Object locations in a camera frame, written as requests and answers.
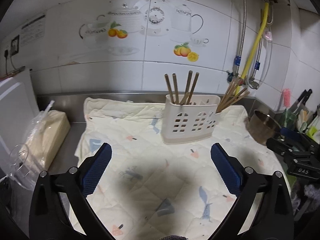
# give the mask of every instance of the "silver screw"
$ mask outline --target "silver screw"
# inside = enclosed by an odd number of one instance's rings
[[[251,168],[251,167],[246,167],[244,170],[248,174],[252,174],[253,173],[253,168]]]
[[[40,172],[40,177],[43,178],[47,175],[47,172],[46,171],[41,171]]]
[[[282,177],[282,173],[281,173],[280,171],[276,171],[276,176],[277,176],[278,178],[281,178],[281,177]]]
[[[77,167],[72,167],[69,169],[69,173],[71,173],[71,174],[75,174],[77,171],[78,171]]]

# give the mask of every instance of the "blue gripper pad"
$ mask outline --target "blue gripper pad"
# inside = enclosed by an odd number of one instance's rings
[[[280,133],[281,135],[287,137],[287,138],[290,138],[291,140],[294,140],[296,142],[300,142],[301,141],[301,137],[300,137],[300,134],[297,133],[297,132],[294,132],[288,128],[285,128],[285,127],[282,127],[280,129]]]
[[[224,184],[226,184],[230,194],[236,195],[237,197],[241,193],[241,185],[243,182],[243,177],[240,171],[234,167],[230,161],[236,158],[229,157],[225,150],[221,147],[219,143],[215,143],[211,147],[211,159],[216,166]]]
[[[83,196],[93,194],[111,157],[112,149],[107,143],[104,143],[93,157],[89,157],[93,159],[90,160],[90,167],[81,179]]]

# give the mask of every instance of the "white plastic utensil holder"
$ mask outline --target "white plastic utensil holder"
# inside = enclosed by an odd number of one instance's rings
[[[217,125],[220,97],[193,95],[189,105],[175,105],[166,96],[161,135],[164,143],[178,144],[209,138]]]

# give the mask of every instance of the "metal backsplash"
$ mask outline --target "metal backsplash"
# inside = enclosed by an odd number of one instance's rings
[[[105,91],[105,92],[81,92],[81,93],[60,93],[49,95],[38,95],[37,102],[40,110],[44,110],[50,100],[55,103],[52,107],[54,110],[65,112],[70,122],[85,122],[83,114],[84,100],[90,98],[103,98],[117,101],[132,101],[135,103],[165,103],[165,91]],[[266,113],[272,114],[272,111],[253,97],[243,98],[237,102],[242,105],[248,112],[249,117],[252,116],[253,110],[259,109]]]

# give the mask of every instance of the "orange fruit illustration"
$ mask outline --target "orange fruit illustration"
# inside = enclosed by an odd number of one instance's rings
[[[191,61],[191,62],[195,62],[199,59],[199,55],[196,54],[195,52],[190,52],[188,54],[188,60]]]
[[[125,30],[119,30],[117,36],[120,39],[124,39],[128,36],[128,33]]]
[[[117,30],[117,29],[109,29],[109,31],[108,31],[108,35],[109,35],[110,37],[117,36],[117,33],[118,33],[118,30]]]
[[[181,47],[181,51],[180,51],[181,56],[187,57],[190,52],[191,52],[190,48]]]
[[[175,55],[177,55],[177,56],[181,56],[181,49],[182,49],[182,47],[179,47],[179,48],[177,48],[177,49],[174,49],[174,50],[173,50],[173,53],[174,53]]]

